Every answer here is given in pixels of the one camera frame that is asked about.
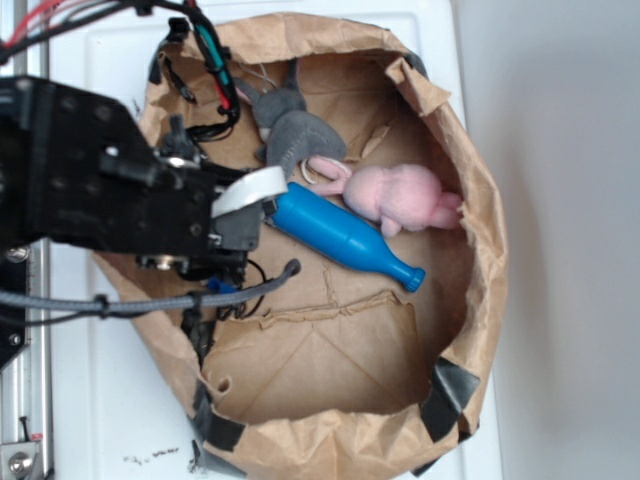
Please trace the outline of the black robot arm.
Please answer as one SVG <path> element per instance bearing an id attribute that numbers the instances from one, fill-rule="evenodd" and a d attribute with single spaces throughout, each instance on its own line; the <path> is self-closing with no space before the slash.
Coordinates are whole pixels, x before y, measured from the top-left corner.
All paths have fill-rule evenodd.
<path id="1" fill-rule="evenodd" d="M 114 99 L 29 76 L 1 82 L 3 250 L 47 238 L 238 283 L 286 190 L 280 167 L 205 161 L 180 116 L 151 146 Z"/>

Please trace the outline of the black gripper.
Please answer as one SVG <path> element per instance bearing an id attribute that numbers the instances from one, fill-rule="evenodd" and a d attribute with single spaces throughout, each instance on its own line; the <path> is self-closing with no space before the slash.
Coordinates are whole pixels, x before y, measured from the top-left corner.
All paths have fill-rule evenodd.
<path id="1" fill-rule="evenodd" d="M 138 254 L 136 264 L 173 270 L 185 281 L 214 277 L 241 287 L 262 222 L 280 195 L 280 169 L 234 170 L 209 162 L 180 115 L 170 117 L 155 154 L 176 176 L 175 186 L 152 222 L 159 231 L 151 239 L 159 246 Z"/>

